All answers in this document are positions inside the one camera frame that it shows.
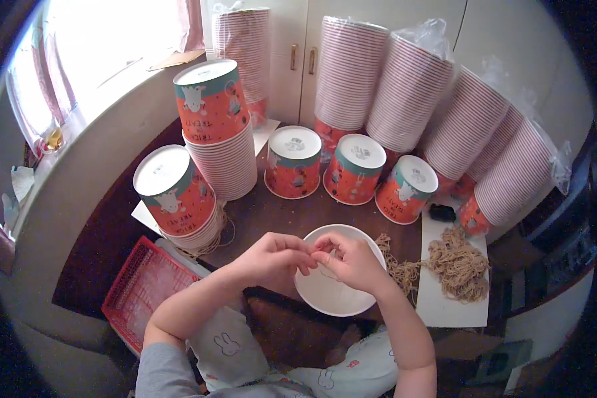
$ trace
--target child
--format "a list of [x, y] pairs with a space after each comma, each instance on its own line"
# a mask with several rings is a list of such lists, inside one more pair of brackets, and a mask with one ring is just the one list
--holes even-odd
[[[342, 260], [330, 256], [336, 249]], [[253, 286], [271, 286], [296, 270], [321, 263], [348, 286], [376, 298], [385, 321], [377, 333], [327, 369], [272, 372], [245, 316], [226, 307]], [[435, 397], [436, 368], [427, 328], [369, 245], [330, 233], [314, 246], [268, 232], [232, 263], [174, 294], [152, 315], [144, 335], [136, 393], [145, 397], [200, 397], [184, 353], [186, 340], [211, 393], [208, 397]]]

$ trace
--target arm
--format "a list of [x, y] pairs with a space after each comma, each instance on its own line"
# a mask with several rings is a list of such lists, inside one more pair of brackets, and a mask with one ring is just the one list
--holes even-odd
[[268, 232], [232, 263], [166, 299], [148, 321], [144, 347], [163, 342], [183, 350], [184, 341], [243, 289], [291, 277], [297, 268], [309, 275], [309, 268], [317, 267], [312, 251], [296, 236]]
[[395, 397], [435, 397], [435, 351], [429, 331], [391, 278], [374, 293], [398, 365]]
[[[435, 353], [429, 331], [367, 242], [332, 233], [321, 236], [315, 247], [313, 259], [346, 285], [376, 298], [398, 365], [395, 396], [435, 397]], [[332, 257], [332, 250], [342, 260]]]

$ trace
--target child's hand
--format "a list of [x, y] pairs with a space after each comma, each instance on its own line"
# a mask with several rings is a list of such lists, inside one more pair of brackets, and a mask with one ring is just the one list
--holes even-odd
[[[314, 247], [316, 251], [311, 257], [351, 288], [375, 296], [385, 283], [393, 283], [364, 239], [330, 232], [319, 237]], [[332, 250], [336, 250], [336, 257], [330, 255]]]
[[229, 267], [240, 275], [247, 286], [266, 287], [279, 277], [291, 278], [300, 269], [303, 275], [318, 267], [310, 254], [314, 248], [294, 235], [268, 232]]

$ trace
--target cabinet handle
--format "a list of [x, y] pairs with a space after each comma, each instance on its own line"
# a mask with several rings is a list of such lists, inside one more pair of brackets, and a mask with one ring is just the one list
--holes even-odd
[[297, 70], [296, 61], [297, 61], [297, 49], [299, 48], [298, 44], [292, 44], [292, 56], [290, 57], [290, 70], [295, 71]]
[[310, 75], [314, 74], [314, 61], [316, 61], [316, 47], [312, 47], [309, 52], [309, 71]]

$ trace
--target red plastic crate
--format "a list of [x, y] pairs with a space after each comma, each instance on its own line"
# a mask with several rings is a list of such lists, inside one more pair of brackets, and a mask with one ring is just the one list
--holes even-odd
[[146, 323], [156, 308], [200, 279], [142, 236], [115, 278], [102, 312], [128, 348], [139, 356]]

